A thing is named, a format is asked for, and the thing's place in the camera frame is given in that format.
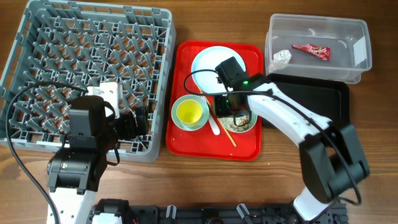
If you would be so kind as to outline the rice and food scraps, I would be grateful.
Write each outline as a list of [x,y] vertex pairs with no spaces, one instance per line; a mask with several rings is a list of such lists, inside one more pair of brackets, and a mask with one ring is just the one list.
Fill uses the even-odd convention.
[[223,126],[236,133],[241,133],[250,128],[250,117],[249,115],[238,116],[238,117],[224,117],[220,119]]

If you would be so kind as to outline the light green bowl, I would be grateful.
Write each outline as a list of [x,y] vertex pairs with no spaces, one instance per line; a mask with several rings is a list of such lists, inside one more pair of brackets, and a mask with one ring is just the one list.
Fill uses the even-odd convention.
[[239,116],[244,116],[244,115],[249,115],[249,117],[250,117],[250,120],[251,120],[251,122],[250,122],[250,128],[248,129],[248,130],[246,130],[246,131],[244,131],[244,132],[241,132],[241,133],[245,133],[245,132],[247,132],[247,131],[249,131],[249,130],[251,130],[253,127],[254,127],[254,125],[256,124],[256,122],[257,122],[257,115],[256,114],[254,114],[254,113],[251,113],[251,114],[242,114],[242,115],[239,115]]

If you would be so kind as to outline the yellow cup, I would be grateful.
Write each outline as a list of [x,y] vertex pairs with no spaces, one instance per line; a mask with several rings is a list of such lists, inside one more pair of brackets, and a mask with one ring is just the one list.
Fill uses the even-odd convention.
[[201,104],[196,100],[183,100],[177,106],[177,118],[187,127],[196,126],[202,114]]

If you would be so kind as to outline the white napkin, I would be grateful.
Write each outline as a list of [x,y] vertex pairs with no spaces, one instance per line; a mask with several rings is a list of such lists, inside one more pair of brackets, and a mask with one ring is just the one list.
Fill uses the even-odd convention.
[[289,50],[281,50],[273,55],[273,59],[269,64],[269,72],[284,69],[290,62],[292,54]]

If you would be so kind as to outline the red snack wrapper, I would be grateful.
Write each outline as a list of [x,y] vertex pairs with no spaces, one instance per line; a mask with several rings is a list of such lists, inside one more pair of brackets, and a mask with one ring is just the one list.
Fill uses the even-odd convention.
[[325,46],[316,46],[313,44],[291,45],[293,49],[301,50],[312,54],[321,60],[330,60],[331,48]]

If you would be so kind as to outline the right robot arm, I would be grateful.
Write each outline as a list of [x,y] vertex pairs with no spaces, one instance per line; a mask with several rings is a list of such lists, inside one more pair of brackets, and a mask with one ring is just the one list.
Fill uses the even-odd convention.
[[226,90],[214,97],[217,115],[253,112],[298,147],[305,188],[292,206],[301,221],[315,221],[349,189],[357,196],[355,205],[361,204],[358,183],[369,176],[370,168],[350,122],[306,109],[264,75],[249,76],[234,57],[218,64],[215,72]]

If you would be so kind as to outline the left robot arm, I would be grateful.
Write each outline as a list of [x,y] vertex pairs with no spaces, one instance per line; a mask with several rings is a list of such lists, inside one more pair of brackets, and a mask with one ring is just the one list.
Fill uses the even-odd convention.
[[146,107],[119,116],[100,96],[71,100],[68,148],[59,149],[47,165],[50,198],[56,223],[132,223],[134,215],[125,200],[102,200],[93,210],[100,178],[110,165],[107,153],[118,150],[120,140],[134,139],[149,131]]

